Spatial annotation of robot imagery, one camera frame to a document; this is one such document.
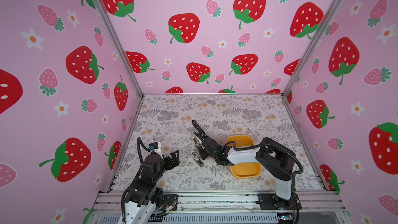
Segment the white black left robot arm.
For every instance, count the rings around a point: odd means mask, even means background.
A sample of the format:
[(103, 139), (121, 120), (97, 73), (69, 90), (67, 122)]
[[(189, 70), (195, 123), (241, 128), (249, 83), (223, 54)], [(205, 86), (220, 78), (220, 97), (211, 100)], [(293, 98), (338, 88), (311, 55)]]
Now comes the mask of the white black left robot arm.
[(179, 151), (170, 156), (156, 152), (149, 154), (139, 169), (137, 176), (123, 192), (121, 199), (120, 224), (145, 224), (164, 202), (163, 189), (157, 186), (165, 171), (179, 166)]

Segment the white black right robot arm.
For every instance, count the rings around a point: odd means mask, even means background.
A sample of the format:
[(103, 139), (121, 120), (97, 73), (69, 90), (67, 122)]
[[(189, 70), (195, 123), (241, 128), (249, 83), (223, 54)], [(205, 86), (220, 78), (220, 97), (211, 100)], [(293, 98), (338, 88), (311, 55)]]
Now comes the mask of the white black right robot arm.
[(210, 157), (220, 166), (259, 163), (276, 178), (276, 199), (285, 201), (291, 199), (295, 176), (304, 172), (303, 166), (292, 150), (271, 138), (263, 138), (256, 145), (237, 147), (235, 141), (220, 145), (202, 131), (195, 132), (194, 135), (201, 140), (199, 149), (201, 159)]

